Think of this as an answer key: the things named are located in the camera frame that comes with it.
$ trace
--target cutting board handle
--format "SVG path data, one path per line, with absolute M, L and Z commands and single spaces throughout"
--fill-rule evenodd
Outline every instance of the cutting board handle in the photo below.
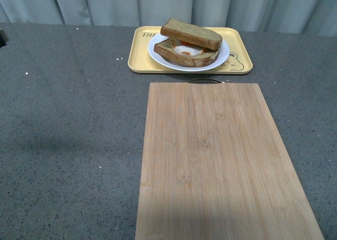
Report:
M 224 83 L 223 81 L 219 81 L 213 78 L 194 78 L 189 81 L 185 81 L 186 83 L 194 83 L 194 84 L 218 84 Z

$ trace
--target yellow tray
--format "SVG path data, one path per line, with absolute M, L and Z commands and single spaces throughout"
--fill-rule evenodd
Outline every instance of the yellow tray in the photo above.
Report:
M 143 26 L 136 29 L 130 55 L 128 58 L 129 68 L 136 73 L 191 73 L 176 71 L 167 68 L 151 58 L 147 51 L 150 39 L 160 32 L 160 26 Z M 207 27 L 218 32 L 230 47 L 228 59 L 217 68 L 198 72 L 199 74 L 246 74 L 253 68 L 253 64 L 239 33 L 232 28 Z

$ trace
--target bread slice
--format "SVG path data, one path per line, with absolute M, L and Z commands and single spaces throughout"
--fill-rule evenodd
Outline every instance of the bread slice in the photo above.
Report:
M 222 44 L 222 36 L 217 32 L 173 18 L 161 27 L 160 34 L 209 49 L 219 49 Z
M 219 50 L 207 49 L 205 53 L 193 57 L 177 54 L 172 48 L 172 38 L 154 45 L 154 52 L 179 65 L 187 67 L 204 67 L 212 64 L 219 56 Z

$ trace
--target bamboo cutting board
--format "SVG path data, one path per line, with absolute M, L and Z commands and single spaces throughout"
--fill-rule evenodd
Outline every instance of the bamboo cutting board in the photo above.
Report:
M 136 240 L 150 239 L 323 239 L 257 84 L 150 84 Z

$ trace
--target gray curtain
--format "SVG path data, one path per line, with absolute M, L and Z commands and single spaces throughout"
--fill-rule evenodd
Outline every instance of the gray curtain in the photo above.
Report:
M 209 27 L 337 36 L 337 0 L 0 0 L 0 22 Z

